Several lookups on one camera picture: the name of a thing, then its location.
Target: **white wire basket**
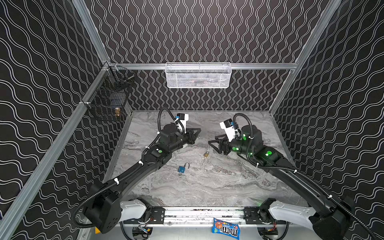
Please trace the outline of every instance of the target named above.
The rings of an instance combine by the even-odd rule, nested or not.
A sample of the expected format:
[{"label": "white wire basket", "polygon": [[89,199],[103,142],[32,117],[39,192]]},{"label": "white wire basket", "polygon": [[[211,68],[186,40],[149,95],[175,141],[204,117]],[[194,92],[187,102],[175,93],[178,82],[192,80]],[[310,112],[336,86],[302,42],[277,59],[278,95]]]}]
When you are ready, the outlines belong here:
[{"label": "white wire basket", "polygon": [[166,63],[169,88],[227,88],[230,63]]}]

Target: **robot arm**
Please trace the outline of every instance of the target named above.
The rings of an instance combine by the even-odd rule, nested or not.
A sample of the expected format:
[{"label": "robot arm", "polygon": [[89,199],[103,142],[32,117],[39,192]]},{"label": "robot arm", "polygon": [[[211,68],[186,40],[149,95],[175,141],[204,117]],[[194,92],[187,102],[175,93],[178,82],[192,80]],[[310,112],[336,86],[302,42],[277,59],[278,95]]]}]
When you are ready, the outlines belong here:
[{"label": "robot arm", "polygon": [[[357,218],[352,214],[354,202],[350,198],[340,201],[339,199],[335,200],[332,195],[326,194],[327,192],[319,184],[303,173],[298,172],[280,152],[272,147],[265,146],[262,133],[255,125],[246,125],[239,130],[232,119],[222,123],[220,123],[220,126],[225,126],[226,134],[216,136],[215,140],[208,142],[213,149],[224,155],[230,152],[237,153],[239,157],[249,161],[255,167],[261,168],[282,180],[309,204],[309,207],[299,207],[275,199],[268,199],[260,206],[258,213],[249,217],[261,219],[263,222],[285,220],[315,231],[322,239],[343,239],[352,224],[353,218],[355,220]],[[232,128],[237,128],[235,134],[231,131]]]},{"label": "robot arm", "polygon": [[[166,164],[174,151],[183,148],[185,144],[194,144],[201,132],[200,128],[185,128],[187,114],[187,117],[184,114],[178,114],[178,118],[175,119],[168,109],[165,110],[169,112],[176,124],[167,124],[162,130],[159,129],[156,139],[143,151],[142,159],[124,173],[106,183],[94,183],[87,199],[72,213],[73,226],[78,228],[96,226],[102,233],[107,233],[122,220],[142,217],[147,208],[141,201],[121,203],[121,198],[138,182]],[[162,110],[158,116],[159,128],[161,112]],[[80,224],[75,220],[75,215],[81,208],[92,224]]]}]

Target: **wire mesh basket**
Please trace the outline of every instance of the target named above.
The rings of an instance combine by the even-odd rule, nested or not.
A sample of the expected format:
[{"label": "wire mesh basket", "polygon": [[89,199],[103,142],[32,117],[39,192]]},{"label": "wire mesh basket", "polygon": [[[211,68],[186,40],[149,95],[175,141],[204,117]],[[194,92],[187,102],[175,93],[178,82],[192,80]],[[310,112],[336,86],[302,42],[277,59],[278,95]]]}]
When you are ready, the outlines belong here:
[{"label": "wire mesh basket", "polygon": [[132,85],[135,80],[135,74],[132,71],[125,71],[124,75],[109,76],[109,80],[113,83],[113,86],[117,92],[124,90]]},{"label": "wire mesh basket", "polygon": [[169,88],[227,88],[230,63],[166,63]]},{"label": "wire mesh basket", "polygon": [[126,88],[121,85],[116,90],[116,78],[105,76],[92,95],[92,101],[87,104],[91,115],[98,121],[125,121],[127,113],[125,104],[127,102]]}]

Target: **brass padlock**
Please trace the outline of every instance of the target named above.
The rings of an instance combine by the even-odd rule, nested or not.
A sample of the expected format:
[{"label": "brass padlock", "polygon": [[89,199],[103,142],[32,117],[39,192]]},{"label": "brass padlock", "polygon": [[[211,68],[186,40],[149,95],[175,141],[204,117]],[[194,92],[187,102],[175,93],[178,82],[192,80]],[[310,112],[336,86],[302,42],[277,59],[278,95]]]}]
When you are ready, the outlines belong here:
[{"label": "brass padlock", "polygon": [[115,116],[116,117],[120,116],[120,108],[115,108]]}]

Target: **candy bag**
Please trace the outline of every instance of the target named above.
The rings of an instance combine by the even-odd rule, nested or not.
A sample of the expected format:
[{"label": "candy bag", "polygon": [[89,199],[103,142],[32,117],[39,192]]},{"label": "candy bag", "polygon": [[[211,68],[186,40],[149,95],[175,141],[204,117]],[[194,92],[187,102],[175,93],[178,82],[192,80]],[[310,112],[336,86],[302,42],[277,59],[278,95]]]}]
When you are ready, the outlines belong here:
[{"label": "candy bag", "polygon": [[212,232],[231,236],[237,240],[239,240],[240,238],[239,225],[225,222],[215,218],[214,218],[214,226],[212,227]]}]

